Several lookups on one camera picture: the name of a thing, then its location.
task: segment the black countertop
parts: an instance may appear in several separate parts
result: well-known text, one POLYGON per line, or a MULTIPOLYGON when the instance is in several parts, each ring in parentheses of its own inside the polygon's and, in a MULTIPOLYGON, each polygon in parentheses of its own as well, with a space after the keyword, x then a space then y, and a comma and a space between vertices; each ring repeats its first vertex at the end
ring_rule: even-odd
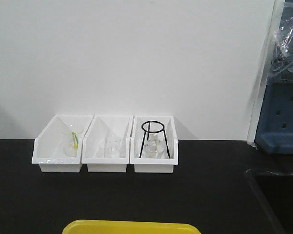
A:
POLYGON ((241 141, 179 141, 173 174, 42 173, 33 140, 0 140, 0 233, 60 234, 77 219, 188 223, 202 234, 274 234, 245 176, 293 156, 241 141))

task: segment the white container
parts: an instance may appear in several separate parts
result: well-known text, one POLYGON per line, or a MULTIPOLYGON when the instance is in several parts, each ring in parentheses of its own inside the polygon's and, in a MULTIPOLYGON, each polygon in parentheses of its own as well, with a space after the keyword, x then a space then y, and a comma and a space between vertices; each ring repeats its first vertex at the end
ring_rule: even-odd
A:
POLYGON ((134 164, 135 172, 172 173, 174 165, 178 164, 178 139, 173 116, 135 116, 130 151, 130 163, 134 164), (139 158, 144 136, 141 125, 147 121, 158 121, 164 125, 170 159, 163 132, 157 134, 159 140, 164 143, 163 156, 161 158, 139 158))
POLYGON ((95 116, 83 141, 89 172, 126 172, 133 116, 95 116))
POLYGON ((83 138, 93 116, 55 115, 34 142, 33 164, 42 172, 79 172, 83 138), (78 144, 73 145, 72 132, 78 144))

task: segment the plastic bin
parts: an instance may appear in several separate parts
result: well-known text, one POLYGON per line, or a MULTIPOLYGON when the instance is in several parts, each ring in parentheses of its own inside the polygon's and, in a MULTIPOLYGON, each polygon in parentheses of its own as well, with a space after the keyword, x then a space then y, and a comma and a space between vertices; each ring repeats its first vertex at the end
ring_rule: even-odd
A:
MULTIPOLYGON (((164 141, 162 133, 158 137, 164 141)), ((135 116, 130 150, 130 163, 134 164, 135 172, 172 173, 174 165, 178 164, 178 139, 173 116, 135 116), (139 158, 144 135, 141 125, 146 121, 158 121, 164 125, 170 158, 166 146, 163 158, 139 158)))
POLYGON ((293 154, 293 84, 267 85, 255 142, 267 153, 293 154))
POLYGON ((62 234, 201 234, 189 224, 77 220, 62 234))
POLYGON ((32 163, 39 164, 42 172, 79 172, 82 141, 92 119, 92 115, 55 115, 35 139, 32 163))
POLYGON ((132 130, 133 116, 95 116, 89 131, 83 142, 82 163, 87 164, 89 172, 126 172, 129 164, 130 135, 132 130), (114 138, 113 144, 118 144, 107 149, 110 138, 114 138))

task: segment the glassware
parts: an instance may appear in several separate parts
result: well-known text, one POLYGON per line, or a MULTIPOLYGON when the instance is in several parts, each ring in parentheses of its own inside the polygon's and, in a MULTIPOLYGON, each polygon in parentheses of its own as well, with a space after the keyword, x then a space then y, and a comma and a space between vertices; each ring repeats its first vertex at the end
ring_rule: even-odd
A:
POLYGON ((146 140, 143 146, 145 158, 161 158, 164 152, 164 144, 161 140, 146 140))
POLYGON ((76 157, 78 148, 78 139, 83 132, 84 127, 82 125, 74 124, 68 125, 67 131, 63 134, 63 149, 68 157, 76 157))
POLYGON ((102 141, 96 152, 97 158, 119 158, 120 157, 121 139, 117 135, 110 135, 102 141))

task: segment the white plastic tray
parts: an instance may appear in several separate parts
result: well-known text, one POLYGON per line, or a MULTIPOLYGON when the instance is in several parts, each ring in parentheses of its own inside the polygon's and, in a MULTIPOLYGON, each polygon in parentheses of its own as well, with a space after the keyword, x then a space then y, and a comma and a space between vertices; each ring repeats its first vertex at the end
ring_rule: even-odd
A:
POLYGON ((35 139, 32 163, 39 164, 42 172, 79 172, 82 141, 92 119, 92 115, 55 115, 35 139), (69 157, 63 148, 63 132, 73 131, 75 125, 83 130, 78 134, 76 157, 69 157))
POLYGON ((134 164, 135 172, 172 173, 174 165, 178 164, 178 139, 173 116, 135 116, 130 151, 130 163, 134 164), (144 135, 141 125, 146 121, 158 121, 164 124, 170 159, 139 158, 144 135))
POLYGON ((130 135, 133 116, 95 116, 83 141, 82 163, 89 172, 126 172, 129 164, 130 135), (97 157, 99 144, 110 135, 120 139, 116 158, 97 157))

